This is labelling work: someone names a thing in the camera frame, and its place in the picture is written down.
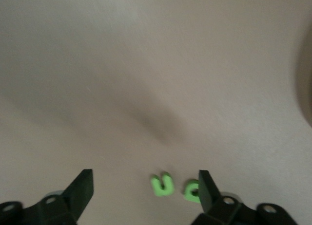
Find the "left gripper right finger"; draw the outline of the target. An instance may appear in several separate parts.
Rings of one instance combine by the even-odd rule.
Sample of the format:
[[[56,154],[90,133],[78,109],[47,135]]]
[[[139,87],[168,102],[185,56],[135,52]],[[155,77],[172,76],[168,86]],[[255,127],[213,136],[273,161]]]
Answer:
[[[194,219],[194,225],[297,224],[292,216],[278,205],[261,203],[254,210],[232,196],[221,195],[207,170],[200,170],[198,179],[198,194],[203,213]]]

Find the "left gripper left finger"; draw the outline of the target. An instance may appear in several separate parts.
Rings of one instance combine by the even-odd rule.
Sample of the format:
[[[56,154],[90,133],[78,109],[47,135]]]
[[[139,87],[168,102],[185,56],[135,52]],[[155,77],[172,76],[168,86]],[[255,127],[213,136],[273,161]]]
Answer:
[[[76,225],[94,194],[93,170],[84,169],[61,193],[42,198],[30,207],[20,201],[0,205],[2,225]]]

